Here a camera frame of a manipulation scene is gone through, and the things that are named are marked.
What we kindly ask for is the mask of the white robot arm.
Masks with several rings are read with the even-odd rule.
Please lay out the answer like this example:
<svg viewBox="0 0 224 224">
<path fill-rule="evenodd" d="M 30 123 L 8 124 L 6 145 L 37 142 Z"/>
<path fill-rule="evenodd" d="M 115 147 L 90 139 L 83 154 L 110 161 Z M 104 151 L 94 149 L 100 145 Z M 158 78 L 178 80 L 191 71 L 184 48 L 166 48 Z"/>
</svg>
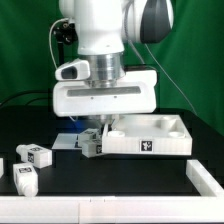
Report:
<svg viewBox="0 0 224 224">
<path fill-rule="evenodd" d="M 127 71 L 124 45 L 163 40 L 173 26 L 171 0 L 59 0 L 59 8 L 75 28 L 78 58 L 55 71 L 56 115 L 107 123 L 116 115 L 154 111 L 157 73 Z"/>
</svg>

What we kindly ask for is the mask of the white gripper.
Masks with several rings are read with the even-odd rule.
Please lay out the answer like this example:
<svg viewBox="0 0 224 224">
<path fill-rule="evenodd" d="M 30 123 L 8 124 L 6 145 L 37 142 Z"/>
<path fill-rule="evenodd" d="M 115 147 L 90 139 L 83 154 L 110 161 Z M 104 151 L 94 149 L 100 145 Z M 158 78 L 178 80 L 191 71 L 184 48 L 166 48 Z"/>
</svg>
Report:
<svg viewBox="0 0 224 224">
<path fill-rule="evenodd" d="M 154 70 L 127 72 L 115 87 L 94 88 L 84 81 L 61 81 L 53 90 L 53 109 L 59 117 L 101 115 L 101 124 L 111 128 L 117 114 L 153 112 L 156 83 Z"/>
</svg>

